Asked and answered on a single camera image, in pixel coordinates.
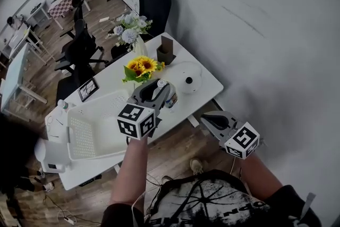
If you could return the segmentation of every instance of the shoe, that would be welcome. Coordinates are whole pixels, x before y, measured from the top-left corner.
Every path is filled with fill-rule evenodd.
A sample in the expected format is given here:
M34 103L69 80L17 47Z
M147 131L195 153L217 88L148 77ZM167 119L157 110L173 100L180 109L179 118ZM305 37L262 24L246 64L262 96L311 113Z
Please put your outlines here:
M190 168L193 171L194 176L203 173L203 165L198 158L193 158L190 160Z
M45 178L45 173L43 172L43 168L39 168L39 170L37 171L37 175L40 177L40 178Z
M162 179L161 179L161 183L162 184L165 184L166 182L168 181L172 181L173 179L170 178L169 176L164 176Z
M54 189L54 184L52 182L49 182L42 186L46 192L50 192Z

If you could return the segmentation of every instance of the yellow sunflower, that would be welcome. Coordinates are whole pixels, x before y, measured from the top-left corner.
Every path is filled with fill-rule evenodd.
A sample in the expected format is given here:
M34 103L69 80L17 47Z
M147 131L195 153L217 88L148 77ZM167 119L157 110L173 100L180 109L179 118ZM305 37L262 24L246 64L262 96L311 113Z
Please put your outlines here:
M130 68L130 69L133 69L133 70L136 70L139 68L139 62L136 61L136 60L131 60L129 61L128 65L126 66L127 68Z
M145 68L145 72L154 72L157 69L157 61L151 59L149 57L143 56L139 63L142 64Z
M135 71L136 74L137 74L137 77L136 77L136 78L139 78L140 76L142 76L143 74L146 73L145 68L142 67L142 66L138 66L136 69L134 69L134 71Z

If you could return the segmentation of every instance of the checkered tablecloth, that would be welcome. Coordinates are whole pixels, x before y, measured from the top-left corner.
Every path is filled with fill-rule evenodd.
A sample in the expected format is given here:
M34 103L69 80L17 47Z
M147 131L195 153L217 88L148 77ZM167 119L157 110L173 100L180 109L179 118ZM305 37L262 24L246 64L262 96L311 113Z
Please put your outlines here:
M48 13L54 19L57 19L59 16L64 15L70 9L72 9L72 0L61 0L56 5L51 6L48 9Z

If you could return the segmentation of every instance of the white plastic basket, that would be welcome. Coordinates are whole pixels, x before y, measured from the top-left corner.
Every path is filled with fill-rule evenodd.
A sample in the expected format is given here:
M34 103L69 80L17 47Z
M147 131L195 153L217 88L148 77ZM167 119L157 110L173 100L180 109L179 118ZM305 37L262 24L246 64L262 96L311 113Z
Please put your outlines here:
M126 138L119 131L117 119L129 98L126 90L99 97L67 112L70 159L97 159L126 151Z

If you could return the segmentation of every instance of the white bottle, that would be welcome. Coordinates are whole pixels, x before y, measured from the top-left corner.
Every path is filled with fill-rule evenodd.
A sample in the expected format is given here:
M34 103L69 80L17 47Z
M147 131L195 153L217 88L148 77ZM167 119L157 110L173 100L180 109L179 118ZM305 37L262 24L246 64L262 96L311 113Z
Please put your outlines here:
M169 93L168 97L166 98L165 107L170 109L170 112L173 113L174 112L173 107L178 100L177 94L176 94L176 88L173 86L173 84L171 84L170 82L166 82L166 80L160 79L157 82L158 89L155 90L154 96L157 96L157 94L161 91L161 89L164 86L166 86L167 83L169 83L169 85L170 85L170 93Z
M67 112L70 108L73 108L75 106L75 104L73 103L68 103L62 99L58 100L58 106L62 109L65 110L65 112Z

